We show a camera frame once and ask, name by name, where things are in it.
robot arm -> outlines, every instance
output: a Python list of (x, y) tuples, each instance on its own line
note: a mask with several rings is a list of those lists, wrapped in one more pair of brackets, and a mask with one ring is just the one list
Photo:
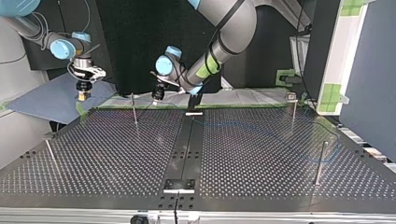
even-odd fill
[[(172, 84), (182, 91), (197, 94), (204, 80), (216, 74), (222, 64), (244, 51), (251, 42), (257, 25), (257, 12), (252, 0), (189, 0), (217, 31), (217, 40), (210, 43), (207, 52), (187, 70), (180, 64), (181, 50), (168, 47), (156, 62), (155, 74), (162, 86)], [(163, 90), (157, 85), (153, 98), (163, 98)]]
[(70, 38), (59, 35), (43, 26), (36, 14), (26, 17), (39, 4), (40, 0), (0, 0), (0, 19), (42, 49), (50, 49), (56, 58), (70, 60), (67, 69), (78, 80), (78, 99), (86, 101), (91, 96), (92, 84), (106, 76), (103, 69), (93, 64), (91, 52), (95, 48), (92, 48), (91, 37), (82, 32), (74, 32)]

black curtain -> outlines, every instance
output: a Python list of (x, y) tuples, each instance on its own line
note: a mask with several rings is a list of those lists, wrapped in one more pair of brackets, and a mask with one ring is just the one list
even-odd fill
[[(186, 0), (96, 1), (120, 94), (152, 91), (157, 58), (167, 46), (183, 51), (187, 67), (205, 52), (215, 28)], [(219, 76), (210, 81), (219, 89)]]

blue joint cap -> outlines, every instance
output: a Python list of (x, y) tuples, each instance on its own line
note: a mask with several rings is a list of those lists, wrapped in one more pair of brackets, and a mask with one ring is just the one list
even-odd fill
[(178, 48), (175, 48), (173, 46), (169, 46), (168, 48), (166, 48), (166, 52), (170, 53), (170, 54), (173, 54), (173, 55), (177, 56), (178, 58), (181, 58), (182, 52)]
[(0, 0), (0, 16), (24, 17), (35, 11), (40, 0)]
[(189, 3), (192, 4), (192, 6), (195, 8), (195, 10), (198, 10), (201, 0), (189, 0)]
[(91, 36), (87, 33), (73, 32), (72, 37), (75, 39), (79, 39), (91, 43)]
[(52, 54), (61, 60), (71, 59), (76, 56), (76, 48), (67, 40), (59, 39), (50, 44)]
[(166, 56), (161, 56), (158, 58), (157, 62), (155, 63), (155, 68), (161, 76), (165, 77), (171, 75), (174, 69), (172, 61)]
[(189, 94), (191, 94), (191, 95), (196, 95), (196, 94), (198, 94), (198, 92), (201, 90), (201, 88), (204, 86), (204, 83), (200, 83), (200, 84), (198, 84), (199, 86), (197, 86), (197, 87), (195, 87), (194, 89), (192, 89), (192, 90), (190, 90), (190, 91), (188, 91), (188, 93)]

metal rod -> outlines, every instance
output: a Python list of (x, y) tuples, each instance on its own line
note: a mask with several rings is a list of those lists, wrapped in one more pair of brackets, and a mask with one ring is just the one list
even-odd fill
[(319, 181), (320, 181), (321, 172), (323, 170), (324, 158), (326, 157), (326, 149), (327, 149), (328, 145), (329, 145), (329, 142), (326, 142), (326, 141), (323, 142), (322, 150), (320, 153), (320, 159), (318, 162), (318, 172), (317, 172), (317, 176), (315, 177), (315, 185), (318, 185)]
[(134, 123), (137, 124), (137, 115), (136, 115), (136, 108), (134, 104), (134, 94), (131, 94), (131, 103), (132, 103), (132, 109), (134, 110)]
[(55, 160), (55, 156), (53, 155), (53, 152), (52, 152), (52, 147), (50, 146), (50, 141), (49, 140), (45, 140), (45, 141), (47, 144), (47, 148), (49, 149), (50, 156), (52, 157), (53, 160)]
[(294, 122), (294, 121), (295, 121), (295, 119), (296, 119), (297, 103), (298, 103), (298, 101), (296, 101), (296, 102), (294, 103), (294, 110), (293, 110), (293, 122)]

white wall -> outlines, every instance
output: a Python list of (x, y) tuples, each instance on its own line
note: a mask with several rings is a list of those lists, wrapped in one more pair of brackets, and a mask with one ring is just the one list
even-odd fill
[[(0, 63), (20, 58), (25, 50), (20, 36), (0, 19)], [(47, 73), (31, 71), (26, 57), (0, 64), (0, 105), (44, 84)], [(0, 169), (37, 146), (50, 131), (47, 120), (0, 109)]]

